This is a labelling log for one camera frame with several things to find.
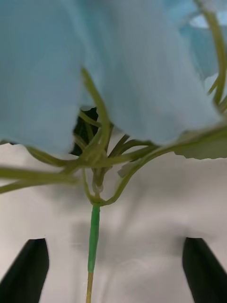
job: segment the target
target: light blue petal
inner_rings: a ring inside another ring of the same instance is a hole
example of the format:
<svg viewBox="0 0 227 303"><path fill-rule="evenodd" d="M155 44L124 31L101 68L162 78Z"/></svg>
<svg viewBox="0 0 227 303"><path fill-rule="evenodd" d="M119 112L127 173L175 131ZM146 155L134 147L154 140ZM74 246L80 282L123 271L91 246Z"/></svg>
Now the light blue petal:
<svg viewBox="0 0 227 303"><path fill-rule="evenodd" d="M0 0L0 140L68 152L82 62L58 0Z"/></svg>
<svg viewBox="0 0 227 303"><path fill-rule="evenodd" d="M192 60L202 80L218 72L218 62L212 33L193 0L164 0L170 20L179 28L189 47ZM217 14L227 46L227 13Z"/></svg>
<svg viewBox="0 0 227 303"><path fill-rule="evenodd" d="M183 40L159 0L78 0L93 54L104 77L91 70L115 125L156 144L219 116L196 76ZM93 57L86 50L86 66Z"/></svg>
<svg viewBox="0 0 227 303"><path fill-rule="evenodd" d="M185 25L180 33L184 36L186 43L192 54L197 72L202 80L218 72L217 54L209 29ZM223 37L227 50L227 27L222 27Z"/></svg>

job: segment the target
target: black object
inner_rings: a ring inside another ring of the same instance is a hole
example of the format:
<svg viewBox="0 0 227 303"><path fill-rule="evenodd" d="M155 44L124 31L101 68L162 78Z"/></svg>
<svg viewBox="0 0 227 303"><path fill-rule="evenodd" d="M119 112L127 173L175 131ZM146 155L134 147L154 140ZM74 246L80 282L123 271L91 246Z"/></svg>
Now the black object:
<svg viewBox="0 0 227 303"><path fill-rule="evenodd" d="M186 238L183 269L195 303L226 303L227 275L206 242Z"/></svg>
<svg viewBox="0 0 227 303"><path fill-rule="evenodd" d="M38 303L48 268L45 239L29 240L0 283L0 303Z"/></svg>
<svg viewBox="0 0 227 303"><path fill-rule="evenodd" d="M87 111L83 111L83 113L86 114L89 118L91 118L95 121L97 121L97 119L98 119L98 114L97 114L97 111L96 111L96 107L94 107L90 110L87 110ZM91 129L92 129L93 135L95 135L98 131L98 127L93 126L93 125L91 125ZM88 135L87 135L87 129L86 129L86 126L85 126L85 122L82 118L78 117L77 125L74 128L73 133L80 136L87 144L89 143L89 138L88 138ZM75 144L74 147L73 147L73 150L71 151L71 154L73 154L75 156L80 156L82 154L82 150L77 144Z"/></svg>

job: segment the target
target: flower petal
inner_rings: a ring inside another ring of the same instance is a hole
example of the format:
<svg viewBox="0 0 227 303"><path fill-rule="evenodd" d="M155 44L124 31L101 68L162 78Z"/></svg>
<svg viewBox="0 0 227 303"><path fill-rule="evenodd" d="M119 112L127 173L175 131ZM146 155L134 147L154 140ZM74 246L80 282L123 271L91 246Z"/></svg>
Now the flower petal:
<svg viewBox="0 0 227 303"><path fill-rule="evenodd" d="M0 1L0 140L69 152L83 51L58 0Z"/></svg>
<svg viewBox="0 0 227 303"><path fill-rule="evenodd" d="M104 77L91 74L115 125L136 138L166 144L219 121L159 0L77 4ZM89 66L93 58L87 54Z"/></svg>
<svg viewBox="0 0 227 303"><path fill-rule="evenodd" d="M180 33L184 36L189 46L192 59L201 79L205 80L207 77L217 73L218 61L211 31L188 24L181 28ZM222 33L227 50L227 27L222 27Z"/></svg>

